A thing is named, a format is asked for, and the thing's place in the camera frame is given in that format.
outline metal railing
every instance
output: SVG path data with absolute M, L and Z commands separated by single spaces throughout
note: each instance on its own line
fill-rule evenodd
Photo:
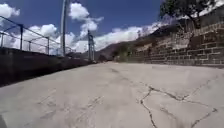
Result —
M 26 28 L 23 24 L 16 23 L 5 17 L 0 24 L 0 47 L 15 48 L 30 52 L 39 52 L 48 55 L 60 55 L 60 43 L 50 36 L 44 36 L 34 30 Z M 66 46 L 66 53 L 72 52 L 72 48 Z

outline cloud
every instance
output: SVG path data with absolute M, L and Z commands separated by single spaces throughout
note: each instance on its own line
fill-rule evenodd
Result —
M 156 22 L 152 25 L 143 26 L 143 27 L 129 27 L 126 29 L 121 28 L 115 28 L 112 30 L 112 32 L 107 33 L 105 35 L 95 37 L 95 48 L 96 50 L 101 50 L 105 47 L 107 47 L 110 44 L 119 43 L 122 41 L 132 41 L 138 38 L 138 32 L 143 33 L 143 28 L 146 28 L 147 31 L 144 31 L 144 34 L 150 34 L 156 31 L 159 27 L 166 25 L 162 22 Z M 76 49 L 77 52 L 85 52 L 88 49 L 88 41 L 87 40 L 81 40 L 76 43 L 76 45 L 73 47 L 73 49 Z
M 89 12 L 80 3 L 71 3 L 69 16 L 73 20 L 84 20 L 86 17 L 89 16 Z
M 202 11 L 202 12 L 200 13 L 200 16 L 203 16 L 203 15 L 205 15 L 205 14 L 211 12 L 212 10 L 214 10 L 214 9 L 216 9 L 216 8 L 218 8 L 218 7 L 222 6 L 222 5 L 224 5 L 224 0 L 215 0 L 215 2 L 216 2 L 215 6 L 213 6 L 213 7 L 210 6 L 208 9 L 205 9 L 204 11 Z
M 11 36 L 8 36 L 9 33 L 4 32 L 5 35 L 3 35 L 3 39 L 2 39 L 2 35 L 0 35 L 0 45 L 2 45 L 3 47 L 8 47 L 11 48 L 13 45 L 13 38 Z
M 10 18 L 12 16 L 19 16 L 20 10 L 17 10 L 16 8 L 10 7 L 8 4 L 0 4 L 0 16 L 3 16 L 5 18 Z M 0 18 L 0 25 L 2 25 L 3 19 Z
M 98 24 L 104 19 L 104 17 L 92 18 L 90 13 L 82 6 L 80 3 L 71 3 L 69 16 L 72 20 L 78 20 L 83 22 L 80 29 L 79 38 L 84 38 L 87 35 L 88 30 L 96 31 L 98 30 Z
M 29 27 L 30 30 L 37 32 L 44 37 L 49 37 L 51 40 L 55 40 L 55 42 L 50 41 L 50 53 L 54 53 L 56 49 L 60 48 L 60 35 L 57 34 L 57 27 L 53 24 L 42 25 L 42 26 L 31 26 Z M 28 30 L 25 30 L 23 33 L 23 39 L 27 41 L 32 41 L 31 43 L 31 51 L 34 52 L 47 52 L 47 38 L 40 38 L 41 36 L 32 33 Z M 75 35 L 71 32 L 65 35 L 66 39 L 66 46 L 72 46 L 73 42 L 75 41 Z M 29 50 L 29 42 L 23 41 L 23 50 Z M 14 39 L 12 41 L 12 47 L 19 49 L 20 48 L 20 40 Z

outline street light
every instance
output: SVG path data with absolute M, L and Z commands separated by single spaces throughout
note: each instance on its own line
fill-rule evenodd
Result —
M 65 56 L 65 22 L 67 12 L 68 0 L 63 1 L 62 14 L 61 14 L 61 55 Z

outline guardrail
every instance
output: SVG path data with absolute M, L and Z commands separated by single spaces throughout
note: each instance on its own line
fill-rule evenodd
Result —
M 16 48 L 48 55 L 60 55 L 60 43 L 54 39 L 30 30 L 23 24 L 16 23 L 2 16 L 0 18 L 4 20 L 4 25 L 0 25 L 0 30 L 2 29 L 0 31 L 0 47 Z M 66 46 L 66 53 L 72 51 L 71 47 Z

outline concrete road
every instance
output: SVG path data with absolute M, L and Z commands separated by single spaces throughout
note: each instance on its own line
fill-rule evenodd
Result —
M 1 128 L 223 128 L 224 70 L 105 63 L 0 88 Z

